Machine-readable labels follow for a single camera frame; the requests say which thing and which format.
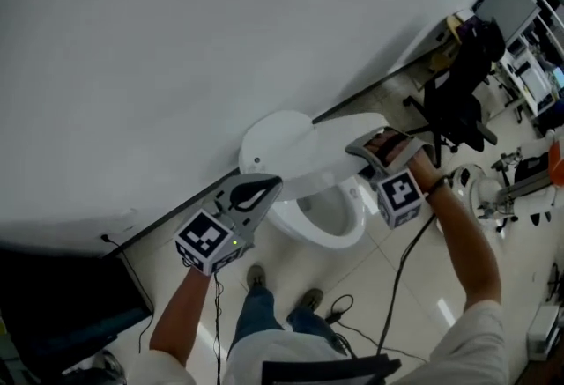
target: jeans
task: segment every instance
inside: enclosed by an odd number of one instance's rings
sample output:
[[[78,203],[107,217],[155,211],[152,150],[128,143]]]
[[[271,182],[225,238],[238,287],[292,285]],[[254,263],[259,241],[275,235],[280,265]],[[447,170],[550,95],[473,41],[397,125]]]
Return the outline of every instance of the jeans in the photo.
[[[325,320],[308,307],[297,307],[288,316],[294,332],[325,338],[337,352],[345,354],[335,332]],[[244,337],[263,330],[284,330],[274,319],[274,296],[263,286],[254,286],[247,294],[231,349]]]

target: wristband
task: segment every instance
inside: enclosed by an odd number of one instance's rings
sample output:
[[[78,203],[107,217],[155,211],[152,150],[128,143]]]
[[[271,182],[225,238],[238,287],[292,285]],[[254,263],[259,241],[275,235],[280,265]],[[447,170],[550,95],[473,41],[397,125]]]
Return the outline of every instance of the wristband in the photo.
[[[439,180],[437,180],[431,188],[425,193],[425,199],[428,200],[430,196],[438,189],[442,188],[443,185],[449,183],[449,176],[443,175]]]

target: white toilet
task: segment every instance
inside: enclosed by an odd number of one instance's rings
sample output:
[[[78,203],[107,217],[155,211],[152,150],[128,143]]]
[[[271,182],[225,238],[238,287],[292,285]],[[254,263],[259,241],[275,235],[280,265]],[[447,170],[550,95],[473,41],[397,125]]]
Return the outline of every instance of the white toilet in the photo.
[[[267,215],[279,230],[325,248],[349,248],[366,226],[354,175],[367,162],[346,153],[345,147],[387,125],[377,113],[347,115],[314,125],[302,113],[278,111],[247,131],[239,168],[243,174],[264,172],[282,178],[282,192]]]

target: white sleeve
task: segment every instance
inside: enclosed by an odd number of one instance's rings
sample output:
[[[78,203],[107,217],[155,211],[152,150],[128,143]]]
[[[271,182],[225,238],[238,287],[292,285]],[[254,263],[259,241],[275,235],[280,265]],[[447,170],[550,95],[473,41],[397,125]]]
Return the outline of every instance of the white sleeve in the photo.
[[[129,374],[129,385],[196,385],[177,359],[166,352],[143,352]]]
[[[466,310],[431,353],[427,365],[398,383],[507,384],[501,305],[485,300]]]

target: white wall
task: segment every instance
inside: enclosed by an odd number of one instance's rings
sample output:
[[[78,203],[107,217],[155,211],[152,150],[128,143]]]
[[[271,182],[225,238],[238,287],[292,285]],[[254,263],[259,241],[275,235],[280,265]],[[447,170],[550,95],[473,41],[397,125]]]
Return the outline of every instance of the white wall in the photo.
[[[233,169],[257,119],[320,114],[474,1],[2,0],[0,240],[125,241]]]

